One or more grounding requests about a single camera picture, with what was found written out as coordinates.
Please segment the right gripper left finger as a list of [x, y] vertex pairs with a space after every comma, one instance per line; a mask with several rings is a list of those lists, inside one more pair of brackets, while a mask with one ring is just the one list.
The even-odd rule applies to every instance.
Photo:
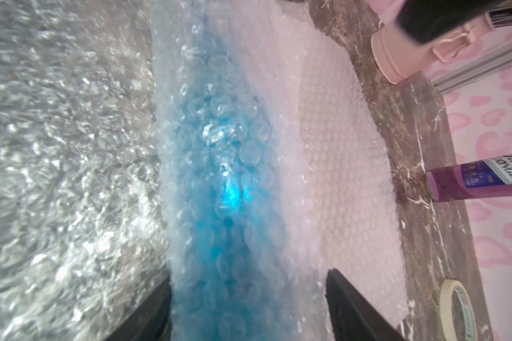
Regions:
[[105, 340], [169, 340], [171, 300], [170, 276], [167, 275], [140, 306]]

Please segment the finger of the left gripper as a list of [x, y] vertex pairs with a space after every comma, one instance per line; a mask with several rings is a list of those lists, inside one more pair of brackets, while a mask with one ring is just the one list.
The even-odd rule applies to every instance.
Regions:
[[502, 3], [500, 0], [408, 0], [395, 21], [409, 38], [426, 44]]

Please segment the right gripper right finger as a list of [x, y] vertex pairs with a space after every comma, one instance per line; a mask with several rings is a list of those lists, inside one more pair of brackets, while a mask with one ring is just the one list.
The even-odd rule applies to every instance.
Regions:
[[337, 269], [327, 273], [326, 298], [336, 341], [402, 340], [399, 332]]

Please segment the blue glass bottle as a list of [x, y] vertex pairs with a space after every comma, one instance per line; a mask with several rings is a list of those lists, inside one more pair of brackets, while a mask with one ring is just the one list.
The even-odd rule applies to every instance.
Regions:
[[286, 340], [289, 285], [272, 240], [272, 128], [221, 38], [201, 24], [184, 48], [195, 73], [174, 117], [177, 228], [172, 272], [178, 340]]

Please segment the bubble wrap sheet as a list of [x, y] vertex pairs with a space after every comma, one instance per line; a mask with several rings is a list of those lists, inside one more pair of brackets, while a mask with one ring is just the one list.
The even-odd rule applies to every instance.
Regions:
[[184, 48], [201, 24], [222, 39], [272, 128], [274, 209], [284, 227], [272, 240], [292, 309], [286, 340], [335, 340], [331, 269], [398, 330], [408, 300], [391, 167], [348, 52], [315, 27], [306, 4], [291, 1], [154, 1], [151, 20], [171, 273], [181, 249], [174, 117], [182, 85], [195, 77]]
[[105, 340], [163, 280], [148, 1], [0, 1], [0, 340]]

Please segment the purple glass bottle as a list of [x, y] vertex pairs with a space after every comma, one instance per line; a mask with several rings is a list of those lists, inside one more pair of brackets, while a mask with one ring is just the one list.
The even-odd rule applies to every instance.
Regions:
[[426, 172], [437, 202], [512, 196], [512, 153]]

